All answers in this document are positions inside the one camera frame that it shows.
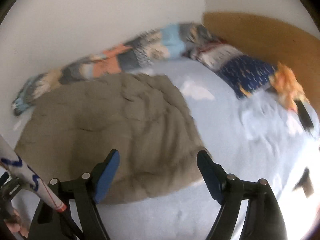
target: plush toy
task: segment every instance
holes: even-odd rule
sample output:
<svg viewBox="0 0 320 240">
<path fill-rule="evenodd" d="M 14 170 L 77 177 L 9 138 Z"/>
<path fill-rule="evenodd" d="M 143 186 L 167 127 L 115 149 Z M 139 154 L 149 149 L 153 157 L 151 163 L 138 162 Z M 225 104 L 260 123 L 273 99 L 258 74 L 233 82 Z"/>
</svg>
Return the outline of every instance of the plush toy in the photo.
<svg viewBox="0 0 320 240">
<path fill-rule="evenodd" d="M 278 62 L 278 71 L 269 77 L 271 85 L 279 95 L 280 104 L 287 110 L 298 112 L 294 100 L 307 101 L 302 86 L 296 80 L 293 71 Z"/>
</svg>

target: colorful pillow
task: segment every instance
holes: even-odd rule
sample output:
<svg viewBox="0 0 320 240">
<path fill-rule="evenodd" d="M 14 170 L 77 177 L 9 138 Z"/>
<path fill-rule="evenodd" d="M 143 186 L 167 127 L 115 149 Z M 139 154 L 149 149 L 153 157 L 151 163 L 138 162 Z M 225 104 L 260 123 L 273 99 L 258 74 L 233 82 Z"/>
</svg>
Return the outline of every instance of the colorful pillow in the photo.
<svg viewBox="0 0 320 240">
<path fill-rule="evenodd" d="M 145 32 L 102 53 L 30 77 L 12 103 L 14 114 L 20 115 L 34 105 L 37 98 L 61 85 L 141 68 L 158 60 L 175 59 L 187 50 L 212 40 L 217 40 L 217 37 L 196 23 L 171 24 Z"/>
<path fill-rule="evenodd" d="M 273 65 L 244 55 L 224 41 L 195 48 L 189 56 L 214 71 L 232 87 L 238 98 L 249 97 L 258 89 L 268 88 L 269 76 L 276 71 Z"/>
</svg>

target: wooden headboard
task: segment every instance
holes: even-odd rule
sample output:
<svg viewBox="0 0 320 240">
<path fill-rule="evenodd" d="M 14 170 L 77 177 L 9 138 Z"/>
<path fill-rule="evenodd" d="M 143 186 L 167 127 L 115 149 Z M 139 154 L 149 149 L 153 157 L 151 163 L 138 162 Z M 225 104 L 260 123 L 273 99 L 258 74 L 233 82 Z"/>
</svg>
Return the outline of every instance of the wooden headboard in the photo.
<svg viewBox="0 0 320 240">
<path fill-rule="evenodd" d="M 287 23 L 251 14 L 204 14 L 204 26 L 242 52 L 290 67 L 320 116 L 320 40 Z"/>
</svg>

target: light blue bed sheet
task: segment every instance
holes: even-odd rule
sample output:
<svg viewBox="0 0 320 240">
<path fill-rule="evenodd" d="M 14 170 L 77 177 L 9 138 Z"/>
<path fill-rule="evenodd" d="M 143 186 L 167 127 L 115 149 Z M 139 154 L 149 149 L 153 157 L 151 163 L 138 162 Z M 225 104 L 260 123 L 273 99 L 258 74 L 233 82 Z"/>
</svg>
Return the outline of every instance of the light blue bed sheet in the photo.
<svg viewBox="0 0 320 240">
<path fill-rule="evenodd" d="M 260 91 L 238 100 L 216 74 L 189 59 L 168 61 L 141 69 L 165 74 L 184 95 L 205 147 L 227 173 L 242 180 L 265 178 L 279 199 L 291 191 L 307 165 L 310 147 L 319 134 L 319 120 L 306 105 L 315 129 L 305 132 L 296 114 L 284 110 L 276 95 Z M 37 198 L 24 192 L 32 217 Z M 75 205 L 73 216 L 79 223 Z M 168 196 L 115 206 L 98 205 L 102 221 L 114 240 L 204 240 L 219 212 L 203 181 Z M 233 239 L 239 238 L 246 203 L 240 209 Z"/>
</svg>

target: gray fleece blanket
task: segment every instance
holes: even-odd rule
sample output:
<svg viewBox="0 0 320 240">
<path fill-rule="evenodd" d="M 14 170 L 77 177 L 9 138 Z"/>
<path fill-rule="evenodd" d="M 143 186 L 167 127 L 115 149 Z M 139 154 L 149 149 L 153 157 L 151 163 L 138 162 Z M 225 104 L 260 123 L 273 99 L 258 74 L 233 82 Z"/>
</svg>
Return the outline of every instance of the gray fleece blanket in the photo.
<svg viewBox="0 0 320 240">
<path fill-rule="evenodd" d="M 15 151 L 48 182 L 90 172 L 117 149 L 120 166 L 105 203 L 127 203 L 199 180 L 202 146 L 167 76 L 119 73 L 40 97 Z"/>
</svg>

